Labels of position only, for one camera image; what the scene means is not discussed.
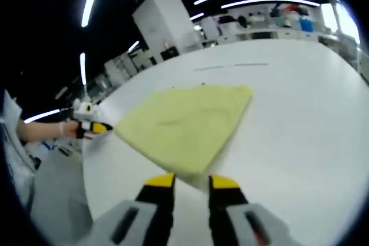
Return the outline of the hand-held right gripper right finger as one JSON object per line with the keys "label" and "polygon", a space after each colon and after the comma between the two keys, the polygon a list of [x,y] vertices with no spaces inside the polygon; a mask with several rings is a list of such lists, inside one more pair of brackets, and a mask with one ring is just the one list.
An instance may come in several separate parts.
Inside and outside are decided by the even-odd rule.
{"label": "hand-held right gripper right finger", "polygon": [[287,225],[259,203],[249,203],[239,184],[209,175],[209,228],[214,245],[292,245]]}

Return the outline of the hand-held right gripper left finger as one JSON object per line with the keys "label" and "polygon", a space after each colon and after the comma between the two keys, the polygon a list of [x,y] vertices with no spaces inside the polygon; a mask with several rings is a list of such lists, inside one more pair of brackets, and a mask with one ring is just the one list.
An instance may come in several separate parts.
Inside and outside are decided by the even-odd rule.
{"label": "hand-held right gripper left finger", "polygon": [[95,245],[167,245],[174,223],[173,172],[148,179],[95,222]]}

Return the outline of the person's left hand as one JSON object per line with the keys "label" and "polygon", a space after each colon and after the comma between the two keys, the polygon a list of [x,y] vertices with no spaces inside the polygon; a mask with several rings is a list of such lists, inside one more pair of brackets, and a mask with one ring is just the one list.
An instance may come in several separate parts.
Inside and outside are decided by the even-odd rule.
{"label": "person's left hand", "polygon": [[79,122],[75,120],[59,122],[59,134],[61,137],[78,138]]}

